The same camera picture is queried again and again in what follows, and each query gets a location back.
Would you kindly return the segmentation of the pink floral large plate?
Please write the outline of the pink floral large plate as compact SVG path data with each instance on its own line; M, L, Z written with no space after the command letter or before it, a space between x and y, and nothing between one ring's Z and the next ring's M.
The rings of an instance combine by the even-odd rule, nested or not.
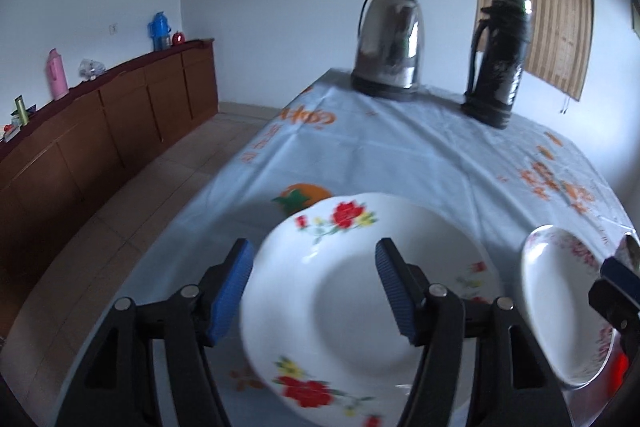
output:
M591 384L613 349L612 326L589 304L599 275L597 257L560 227L541 225L523 244L518 305L553 373L568 389Z

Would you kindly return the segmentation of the red flower white plate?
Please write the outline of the red flower white plate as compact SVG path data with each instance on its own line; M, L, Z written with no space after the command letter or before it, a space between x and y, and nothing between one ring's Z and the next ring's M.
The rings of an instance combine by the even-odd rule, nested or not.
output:
M376 272L384 237L461 298L489 303L502 291L480 243L407 199L336 196L293 213L260 245L240 310L270 425L398 422L421 352L398 331Z

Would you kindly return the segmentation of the stainless steel bowl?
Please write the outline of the stainless steel bowl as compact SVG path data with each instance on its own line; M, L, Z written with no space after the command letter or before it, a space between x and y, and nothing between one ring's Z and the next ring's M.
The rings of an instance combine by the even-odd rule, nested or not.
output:
M622 237L616 248L614 258L623 263L632 272L640 273L640 245L631 233L626 233Z

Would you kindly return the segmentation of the light blue printed tablecloth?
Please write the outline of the light blue printed tablecloth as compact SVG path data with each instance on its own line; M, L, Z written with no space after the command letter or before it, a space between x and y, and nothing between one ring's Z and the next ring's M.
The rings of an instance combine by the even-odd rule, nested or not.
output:
M198 284L237 239L254 247L320 200L382 193L432 210L480 243L502 291L459 297L408 263L426 297L420 361L399 425L585 426L606 406L605 367L586 387L556 378L518 305L521 251L541 225L600 261L631 229L585 155L516 116L498 130L455 96L371 98L331 70L299 95L184 208L126 280L81 352L59 426L273 426L244 352L240 310L206 347Z

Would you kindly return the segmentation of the brown wooden sideboard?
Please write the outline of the brown wooden sideboard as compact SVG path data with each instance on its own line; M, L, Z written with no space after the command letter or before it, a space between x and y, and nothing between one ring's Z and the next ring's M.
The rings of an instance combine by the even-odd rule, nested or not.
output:
M3 335L93 213L217 112L213 40L192 40L78 84L2 144Z

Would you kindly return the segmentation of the stainless steel electric kettle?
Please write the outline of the stainless steel electric kettle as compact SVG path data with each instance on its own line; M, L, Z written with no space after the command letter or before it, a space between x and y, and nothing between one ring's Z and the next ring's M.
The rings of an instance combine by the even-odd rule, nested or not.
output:
M413 100L420 87L423 40L418 0L364 0L352 87L375 98Z

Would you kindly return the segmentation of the black worn thermos flask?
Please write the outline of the black worn thermos flask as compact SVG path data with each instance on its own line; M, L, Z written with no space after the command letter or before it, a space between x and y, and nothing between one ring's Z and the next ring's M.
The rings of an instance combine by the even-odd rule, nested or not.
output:
M491 0L474 31L463 113L506 129L533 31L532 0Z

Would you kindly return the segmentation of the small red object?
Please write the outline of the small red object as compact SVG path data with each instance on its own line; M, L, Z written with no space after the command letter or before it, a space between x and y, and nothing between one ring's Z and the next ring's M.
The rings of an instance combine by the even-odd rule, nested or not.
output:
M176 31L171 37L171 44L173 46L181 46L186 42L186 37L181 31Z

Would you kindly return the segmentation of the crumpled plastic bag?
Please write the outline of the crumpled plastic bag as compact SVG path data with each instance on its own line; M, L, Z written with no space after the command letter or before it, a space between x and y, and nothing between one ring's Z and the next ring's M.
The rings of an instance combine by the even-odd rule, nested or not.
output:
M78 75L84 81L96 80L104 72L106 72L105 65L101 62L90 60L90 58L81 60L78 67Z

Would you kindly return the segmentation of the green gold can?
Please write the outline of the green gold can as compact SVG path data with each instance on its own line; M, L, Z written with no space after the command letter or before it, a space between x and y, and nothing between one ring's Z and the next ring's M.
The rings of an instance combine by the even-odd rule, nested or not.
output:
M16 107L16 115L18 120L20 121L20 127L26 126L29 123L29 116L27 112L27 108L24 103L24 98L19 95L15 100Z

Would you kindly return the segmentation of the pink thermos bottle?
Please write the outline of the pink thermos bottle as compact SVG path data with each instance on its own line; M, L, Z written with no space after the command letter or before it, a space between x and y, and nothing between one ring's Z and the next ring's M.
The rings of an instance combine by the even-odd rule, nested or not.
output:
M64 98L68 93L68 84L64 72L62 56L56 49L52 49L49 52L47 59L47 74L53 100L58 101L60 98Z

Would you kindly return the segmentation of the blue thermos jug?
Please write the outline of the blue thermos jug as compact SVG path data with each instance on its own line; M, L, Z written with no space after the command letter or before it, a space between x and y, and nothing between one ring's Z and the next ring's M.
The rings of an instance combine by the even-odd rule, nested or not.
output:
M163 12L157 12L148 23L148 34L152 40L154 52L171 47L171 28Z

